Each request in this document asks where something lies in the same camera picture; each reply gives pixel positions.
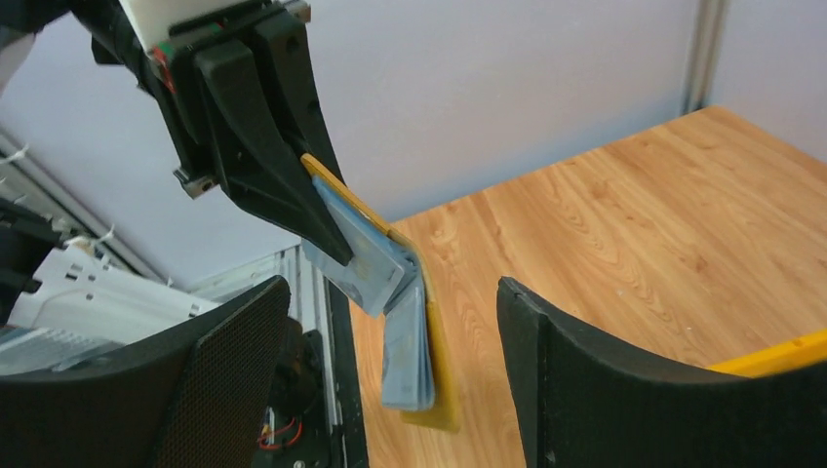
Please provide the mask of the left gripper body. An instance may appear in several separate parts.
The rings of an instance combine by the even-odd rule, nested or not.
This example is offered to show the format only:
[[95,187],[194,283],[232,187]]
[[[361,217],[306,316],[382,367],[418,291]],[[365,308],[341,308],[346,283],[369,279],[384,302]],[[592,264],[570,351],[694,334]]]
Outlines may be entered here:
[[[306,2],[279,2],[304,25],[308,23]],[[187,195],[198,198],[213,188],[223,189],[217,156],[221,150],[238,149],[240,144],[223,141],[228,132],[218,122],[195,58],[229,40],[242,42],[255,57],[255,25],[264,18],[252,24],[243,37],[224,42],[217,41],[217,34],[224,29],[223,19],[190,23],[187,30],[179,26],[172,29],[176,36],[142,58],[137,37],[118,1],[73,1],[69,9],[91,33],[95,60],[126,67],[140,89],[156,100],[179,158],[175,175]]]

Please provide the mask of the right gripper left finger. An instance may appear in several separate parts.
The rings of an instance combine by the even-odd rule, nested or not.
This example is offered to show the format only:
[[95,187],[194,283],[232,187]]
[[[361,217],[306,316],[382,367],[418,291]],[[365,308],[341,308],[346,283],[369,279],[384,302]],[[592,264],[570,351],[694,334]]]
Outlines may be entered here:
[[291,293],[273,277],[71,370],[1,380],[5,467],[248,467]]

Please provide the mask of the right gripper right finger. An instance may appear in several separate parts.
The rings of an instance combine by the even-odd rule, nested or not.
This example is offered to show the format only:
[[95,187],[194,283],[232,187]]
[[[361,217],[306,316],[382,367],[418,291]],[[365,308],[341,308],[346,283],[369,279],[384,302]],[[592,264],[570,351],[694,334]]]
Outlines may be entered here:
[[504,363],[531,467],[822,467],[826,367],[760,377],[656,355],[503,277]]

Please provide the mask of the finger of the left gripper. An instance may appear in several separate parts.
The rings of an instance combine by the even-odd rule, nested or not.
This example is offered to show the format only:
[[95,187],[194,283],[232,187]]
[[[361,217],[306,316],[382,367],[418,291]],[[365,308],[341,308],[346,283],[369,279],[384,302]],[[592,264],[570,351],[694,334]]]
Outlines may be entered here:
[[276,126],[296,158],[313,155],[342,177],[317,93],[305,25],[284,9],[267,9],[255,25],[255,59]]
[[311,182],[295,151],[283,138],[268,106],[253,52],[229,40],[196,55],[225,143],[238,149],[217,156],[222,187],[240,209],[310,242],[346,263],[353,251]]

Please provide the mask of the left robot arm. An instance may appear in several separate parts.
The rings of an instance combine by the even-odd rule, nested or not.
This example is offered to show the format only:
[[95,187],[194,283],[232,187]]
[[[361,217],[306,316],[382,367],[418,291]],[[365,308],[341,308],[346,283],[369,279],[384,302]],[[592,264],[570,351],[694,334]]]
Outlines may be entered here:
[[[157,103],[189,196],[219,188],[332,259],[353,258],[311,182],[311,162],[331,174],[339,167],[317,100],[304,2],[5,1],[2,48],[65,15],[91,34],[97,63],[128,69]],[[14,325],[128,343],[203,311],[166,287],[81,264],[81,254],[47,255],[47,279],[15,306]]]

